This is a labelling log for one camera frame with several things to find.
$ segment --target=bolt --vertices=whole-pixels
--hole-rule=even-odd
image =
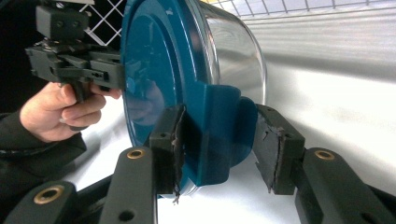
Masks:
[[[73,22],[73,27],[78,28],[79,27],[79,21],[74,21]]]
[[[64,8],[64,4],[63,3],[56,3],[56,7],[57,8]]]
[[[57,21],[56,22],[56,26],[59,27],[59,28],[64,27],[64,22],[63,21]]]

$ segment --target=black bracket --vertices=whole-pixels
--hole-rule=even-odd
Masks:
[[[293,194],[297,187],[302,223],[396,223],[395,214],[340,155],[324,148],[305,150],[304,138],[282,115],[268,106],[258,108],[253,150],[259,170],[275,194]]]
[[[147,145],[120,154],[113,176],[79,192],[65,181],[41,185],[6,223],[157,223],[157,195],[179,196],[185,111],[184,105],[166,108]]]
[[[38,6],[35,14],[37,31],[45,38],[26,49],[34,76],[71,84],[79,103],[88,97],[83,83],[93,82],[104,90],[125,89],[120,53],[80,41],[88,27],[86,13],[48,4]]]

